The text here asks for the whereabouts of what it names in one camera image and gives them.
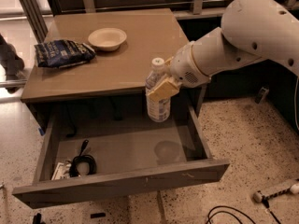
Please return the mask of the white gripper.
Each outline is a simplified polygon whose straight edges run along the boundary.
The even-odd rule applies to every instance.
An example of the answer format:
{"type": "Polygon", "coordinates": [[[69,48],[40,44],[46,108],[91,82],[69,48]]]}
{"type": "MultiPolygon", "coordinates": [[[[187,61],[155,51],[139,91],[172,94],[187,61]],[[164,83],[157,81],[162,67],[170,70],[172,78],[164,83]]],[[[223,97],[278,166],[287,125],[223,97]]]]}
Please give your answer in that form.
{"type": "Polygon", "coordinates": [[[187,88],[195,88],[210,81],[198,67],[193,58],[194,41],[178,50],[174,57],[168,58],[165,66],[170,66],[171,77],[163,78],[147,96],[154,102],[169,99],[179,93],[180,83],[187,88]]]}

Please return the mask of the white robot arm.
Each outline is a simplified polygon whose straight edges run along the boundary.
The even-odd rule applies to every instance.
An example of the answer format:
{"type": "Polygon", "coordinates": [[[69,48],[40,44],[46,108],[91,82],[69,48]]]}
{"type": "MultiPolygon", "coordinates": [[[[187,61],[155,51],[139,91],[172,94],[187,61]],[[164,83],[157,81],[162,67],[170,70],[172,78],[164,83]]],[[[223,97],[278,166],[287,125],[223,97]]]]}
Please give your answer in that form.
{"type": "Polygon", "coordinates": [[[168,99],[227,70],[271,60],[299,76],[299,20],[274,0],[234,0],[221,25],[179,49],[147,96],[168,99]]]}

